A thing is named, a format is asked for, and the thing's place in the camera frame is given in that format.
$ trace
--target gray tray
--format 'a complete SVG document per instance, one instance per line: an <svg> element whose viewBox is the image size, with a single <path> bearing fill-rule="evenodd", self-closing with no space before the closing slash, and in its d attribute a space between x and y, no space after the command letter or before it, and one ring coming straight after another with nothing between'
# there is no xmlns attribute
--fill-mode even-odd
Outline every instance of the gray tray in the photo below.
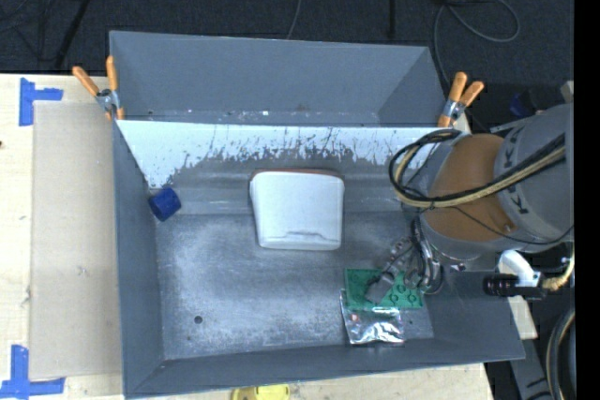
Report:
<svg viewBox="0 0 600 400"><path fill-rule="evenodd" d="M408 228L387 161L435 128L425 47L111 32L127 119L113 123L127 397L523 358L485 272L449 274L402 313L403 347L349 345L345 268L374 268ZM260 248L248 179L261 168L344 179L342 247ZM182 208L157 221L169 185Z"/></svg>

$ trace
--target electrical wire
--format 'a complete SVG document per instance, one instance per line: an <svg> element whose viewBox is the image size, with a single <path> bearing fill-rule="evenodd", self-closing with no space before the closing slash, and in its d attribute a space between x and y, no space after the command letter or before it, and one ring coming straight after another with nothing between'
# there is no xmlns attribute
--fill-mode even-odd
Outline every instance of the electrical wire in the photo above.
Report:
<svg viewBox="0 0 600 400"><path fill-rule="evenodd" d="M458 134L460 134L460 132L454 129L439 130L433 132L433 135L427 134L419 141L407 145L394 154L389 163L388 174L390 182L394 186L397 195L404 203L413 207L433 209L437 207L450 207L453 205L460 205L461 203L475 201L500 192L509 186L514 185L517 182L530 177L531 175L534 175L540 170L545 169L546 167L549 167L550 165L553 165L554 163L564 159L565 146L564 135L562 134L539 149L537 152L525 158L512 169L507 170L505 173L498 176L492 182L477 188L439 197L425 197L414 195L408 191L404 185L399 183L402 179L404 171L423 145L432 142L454 139L458 136ZM398 163L396 172L394 172L395 164L401 156L402 158Z"/></svg>
<svg viewBox="0 0 600 400"><path fill-rule="evenodd" d="M555 400L564 400L563 389L561 388L561 383L559 381L560 347L564 337L569 332L569 329L574 322L575 306L571 305L569 309L559 317L547 342L546 376L550 393Z"/></svg>
<svg viewBox="0 0 600 400"><path fill-rule="evenodd" d="M286 36L287 40L292 38L293 28L296 26L296 22L298 21L298 17L300 16L300 6L301 5L302 5L302 0L298 0L298 2L296 4L296 11L293 15L292 25L290 25L290 29L288 30L288 35Z"/></svg>
<svg viewBox="0 0 600 400"><path fill-rule="evenodd" d="M473 34L475 34L476 36L483 38L485 40L488 40L490 42L511 42L513 41L515 38L518 37L519 33L520 33L520 21L518 19L518 15L517 13L508 5L508 3L504 0L495 0L497 2L500 2L502 5L504 5L509 12L512 14L513 18L515 19L515 23L517 25L516 29L515 29L515 33L512 34L510 37L492 37L492 36L488 36L478 30L476 30L475 28L473 28L472 26L468 25L464 19L462 19L459 15L458 12L451 7L451 2L449 0L446 0L445 3L443 3L440 6L440 9L438 10L438 13L436 14L435 17L435 21L433 23L433 54L436 60L436 63L438 65L438 69L440 70L440 73L442 74L442 80L443 80L443 84L446 88L446 93L447 91L450 90L451 84L450 81L448 80L448 77L446 76L445 70L443 68L443 64L442 64L442 60L440 57L440 49L439 49L439 45L438 45L438 30L439 30L439 23L440 23L440 17L442 16L442 12L443 10L448 7L448 10L450 10L450 12L454 15L454 17L466 28L468 29L470 32L472 32ZM460 5L465 6L465 5L473 5L473 3L460 3ZM479 127L483 130L483 131L489 131L489 129L483 124L483 122L481 122L475 115L473 115L473 113L467 109L467 111L469 112L469 114L471 115L472 119L474 122L476 122Z"/></svg>
<svg viewBox="0 0 600 400"><path fill-rule="evenodd" d="M512 42L513 40L515 40L515 38L518 37L518 34L520 33L521 30L521 26L520 26L520 22L518 20L518 15L517 13L513 10L512 7L510 7L504 0L495 0L496 2L500 2L501 4L503 4L506 8L508 8L508 11L512 14L513 18L515 19L515 24L517 25L516 29L515 29L515 33L510 36L510 37L491 37L491 36L487 36L485 34L483 34L482 32L474 29L473 27L471 27L470 25L468 25L457 13L457 11L452 8L451 6L448 6L448 9L450 10L450 12L452 12L452 14L457 18L457 20L462 23L462 25L464 27L466 27L468 30L470 30L472 33L474 33L476 36L484 38L485 40L489 40L490 42Z"/></svg>
<svg viewBox="0 0 600 400"><path fill-rule="evenodd" d="M566 236L571 232L571 230L574 228L575 225L572 225L571 227L569 227L561 236L557 237L554 240L551 240L549 242L534 242L534 241L530 241L530 240L523 240L523 239L519 239L517 237L511 237L510 235L506 235L505 233L502 233L499 230L496 230L492 227L490 227L488 224L486 224L485 222L482 222L481 220L479 220L478 218L476 218L475 216L469 214L468 212L465 212L464 210L462 210L460 207L455 206L451 206L448 207L450 209L454 209L454 210L458 210L459 212L461 212L463 215L465 215L466 217L470 218L470 220L472 220L473 222L477 223L478 225L480 225L481 227L488 229L489 231L491 231L492 233L495 233L496 235L498 235L499 237L503 237L504 239L507 240L512 240L513 242L519 242L521 244L526 244L526 245L545 245L545 246L552 246L555 244L559 244L560 242L562 242L564 240L564 238L566 238Z"/></svg>
<svg viewBox="0 0 600 400"><path fill-rule="evenodd" d="M573 269L575 269L575 243L573 243L571 247L571 256L569 257L569 263L564 273L560 276L544 278L542 280L542 288L550 291L557 291L569 281Z"/></svg>

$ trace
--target yellow object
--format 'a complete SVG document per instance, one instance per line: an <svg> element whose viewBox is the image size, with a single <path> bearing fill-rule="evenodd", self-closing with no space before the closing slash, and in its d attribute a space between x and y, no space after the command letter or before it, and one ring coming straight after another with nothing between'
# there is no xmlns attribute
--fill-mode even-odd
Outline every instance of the yellow object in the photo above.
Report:
<svg viewBox="0 0 600 400"><path fill-rule="evenodd" d="M286 384L235 389L232 400L289 400L290 387Z"/></svg>

